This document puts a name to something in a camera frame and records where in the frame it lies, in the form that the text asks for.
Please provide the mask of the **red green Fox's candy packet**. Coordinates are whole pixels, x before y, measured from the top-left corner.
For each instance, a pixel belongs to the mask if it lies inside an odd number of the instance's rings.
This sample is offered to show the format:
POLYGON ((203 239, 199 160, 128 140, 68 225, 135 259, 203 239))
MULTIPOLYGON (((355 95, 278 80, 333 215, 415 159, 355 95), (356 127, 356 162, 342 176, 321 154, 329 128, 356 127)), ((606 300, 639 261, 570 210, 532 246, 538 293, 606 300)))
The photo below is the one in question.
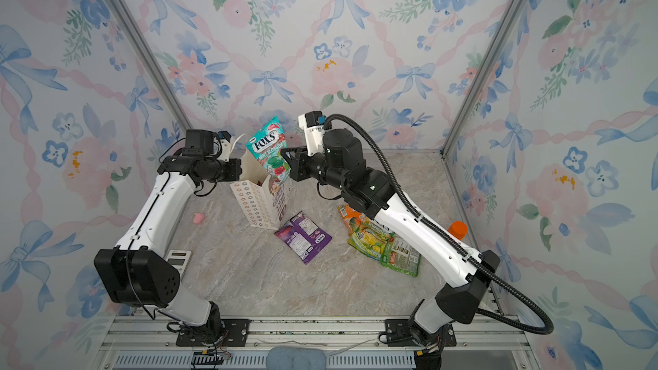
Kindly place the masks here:
POLYGON ((288 145, 277 116, 249 138, 246 147, 270 176, 281 183, 288 180, 291 168, 281 155, 281 150, 286 149, 288 145))

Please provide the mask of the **white printed paper bag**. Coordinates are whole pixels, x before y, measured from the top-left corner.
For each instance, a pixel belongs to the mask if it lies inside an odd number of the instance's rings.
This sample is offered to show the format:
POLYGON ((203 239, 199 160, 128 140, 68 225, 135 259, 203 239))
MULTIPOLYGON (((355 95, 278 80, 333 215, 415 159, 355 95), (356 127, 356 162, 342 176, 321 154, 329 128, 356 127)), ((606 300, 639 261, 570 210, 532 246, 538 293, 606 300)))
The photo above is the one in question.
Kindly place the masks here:
POLYGON ((242 174, 231 190, 250 226, 276 230, 287 210, 287 181, 270 176, 247 149, 240 158, 242 174))

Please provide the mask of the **purple Fox's candy packet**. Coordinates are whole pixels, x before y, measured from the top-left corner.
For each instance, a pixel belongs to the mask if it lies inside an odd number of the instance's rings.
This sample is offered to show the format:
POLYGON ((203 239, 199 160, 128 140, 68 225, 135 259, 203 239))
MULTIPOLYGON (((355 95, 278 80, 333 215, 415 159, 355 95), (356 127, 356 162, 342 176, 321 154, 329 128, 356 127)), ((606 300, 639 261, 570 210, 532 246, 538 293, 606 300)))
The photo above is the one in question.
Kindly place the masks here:
POLYGON ((289 219, 275 236, 305 265, 308 265, 332 241, 332 236, 315 224, 304 212, 298 212, 289 219))

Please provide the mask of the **green Fox's spring tea packet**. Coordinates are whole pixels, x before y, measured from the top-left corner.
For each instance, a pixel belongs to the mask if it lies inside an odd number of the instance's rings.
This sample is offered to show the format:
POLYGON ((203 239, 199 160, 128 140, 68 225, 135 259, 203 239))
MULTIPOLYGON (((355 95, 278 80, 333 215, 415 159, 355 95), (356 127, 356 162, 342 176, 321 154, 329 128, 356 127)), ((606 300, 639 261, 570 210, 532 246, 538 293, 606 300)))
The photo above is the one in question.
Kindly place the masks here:
POLYGON ((387 245, 394 241, 394 233, 380 228, 365 216, 349 218, 346 225, 349 245, 362 255, 382 262, 387 245))

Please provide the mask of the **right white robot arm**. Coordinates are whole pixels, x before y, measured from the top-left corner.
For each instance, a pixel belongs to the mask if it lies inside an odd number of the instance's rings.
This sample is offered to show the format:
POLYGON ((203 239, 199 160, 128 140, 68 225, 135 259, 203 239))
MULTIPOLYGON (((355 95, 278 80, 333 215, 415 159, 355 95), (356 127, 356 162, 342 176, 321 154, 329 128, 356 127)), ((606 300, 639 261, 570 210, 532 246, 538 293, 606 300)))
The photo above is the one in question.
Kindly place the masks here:
POLYGON ((409 319, 416 344, 435 344, 452 322, 472 322, 491 280, 468 259, 474 257, 495 272, 498 255, 481 253, 425 219, 406 194, 395 190, 390 176, 367 166, 360 140, 347 129, 330 130, 311 147, 284 148, 280 153, 293 180, 315 178, 321 185, 339 189, 350 207, 401 237, 443 277, 443 288, 422 301, 409 319))

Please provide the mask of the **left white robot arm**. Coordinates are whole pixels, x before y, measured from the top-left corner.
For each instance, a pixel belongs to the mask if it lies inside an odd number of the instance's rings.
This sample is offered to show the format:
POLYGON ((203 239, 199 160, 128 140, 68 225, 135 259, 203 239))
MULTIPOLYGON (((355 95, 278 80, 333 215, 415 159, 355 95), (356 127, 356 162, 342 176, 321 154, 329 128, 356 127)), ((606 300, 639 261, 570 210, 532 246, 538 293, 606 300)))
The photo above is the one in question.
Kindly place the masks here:
POLYGON ((196 190, 205 182, 236 182, 241 174, 240 159, 165 158, 154 190, 132 226, 113 248, 99 250, 94 258, 111 300, 158 310, 199 343, 219 342, 226 334, 219 307, 182 286, 180 272, 165 256, 183 209, 196 190))

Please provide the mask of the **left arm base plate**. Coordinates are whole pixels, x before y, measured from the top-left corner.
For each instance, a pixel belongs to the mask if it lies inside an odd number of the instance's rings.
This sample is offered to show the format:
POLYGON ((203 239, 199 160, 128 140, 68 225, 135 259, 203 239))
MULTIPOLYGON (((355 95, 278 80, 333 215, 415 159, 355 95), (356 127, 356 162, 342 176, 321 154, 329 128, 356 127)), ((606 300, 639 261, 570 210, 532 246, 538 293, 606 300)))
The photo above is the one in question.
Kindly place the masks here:
POLYGON ((178 331, 178 347, 244 347, 249 334, 249 319, 221 319, 219 325, 192 327, 178 331))

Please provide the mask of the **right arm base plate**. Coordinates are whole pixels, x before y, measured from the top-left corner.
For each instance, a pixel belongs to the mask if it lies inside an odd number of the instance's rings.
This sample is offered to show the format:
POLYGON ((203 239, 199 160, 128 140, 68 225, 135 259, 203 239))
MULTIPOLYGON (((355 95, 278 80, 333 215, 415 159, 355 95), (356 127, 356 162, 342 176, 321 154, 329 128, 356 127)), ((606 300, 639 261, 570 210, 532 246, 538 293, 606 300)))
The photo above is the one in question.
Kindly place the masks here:
POLYGON ((416 325, 411 325, 407 319, 386 319, 385 330, 378 340, 389 347, 417 347, 431 349, 433 347, 455 347, 457 340, 452 325, 444 325, 435 333, 427 333, 416 325))

